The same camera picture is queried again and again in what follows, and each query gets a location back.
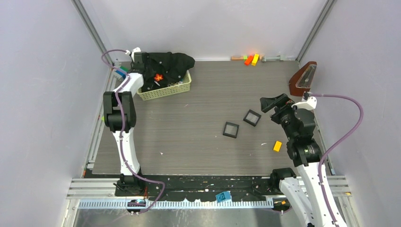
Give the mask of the orange maple leaf brooch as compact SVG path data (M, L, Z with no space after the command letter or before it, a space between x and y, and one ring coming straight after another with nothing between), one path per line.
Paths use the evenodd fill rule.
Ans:
M154 80L157 81L157 82L159 82L159 81L161 81L161 80L163 80L163 79L164 79L164 77L163 77L162 74L156 74L156 75L154 76Z

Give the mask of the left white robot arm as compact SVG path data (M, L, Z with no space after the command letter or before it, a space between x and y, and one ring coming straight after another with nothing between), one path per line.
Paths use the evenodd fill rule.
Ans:
M137 121L133 96L144 85L146 54L139 48L124 51L131 57L131 71L114 90L103 94L104 123L117 143L121 167L117 186L139 196L145 190L145 179L141 176L134 145L134 127Z

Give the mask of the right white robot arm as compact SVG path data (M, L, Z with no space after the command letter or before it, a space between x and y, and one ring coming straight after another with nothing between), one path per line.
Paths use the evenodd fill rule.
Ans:
M270 118L284 130L288 156L304 183L301 187L290 167L274 169L270 175L270 189L286 196L303 226L345 227L347 224L330 190L321 149L313 138L316 98L304 97L295 103L286 94L281 94L273 98L262 97L260 103L262 112L274 110Z

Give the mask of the black button shirt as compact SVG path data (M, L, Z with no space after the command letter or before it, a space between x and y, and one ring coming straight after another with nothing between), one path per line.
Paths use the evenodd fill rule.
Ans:
M170 83L177 83L194 65L195 59L185 53L150 52L146 71L143 74L144 85L141 91L152 91L167 87ZM162 74L164 79L155 81L156 74Z

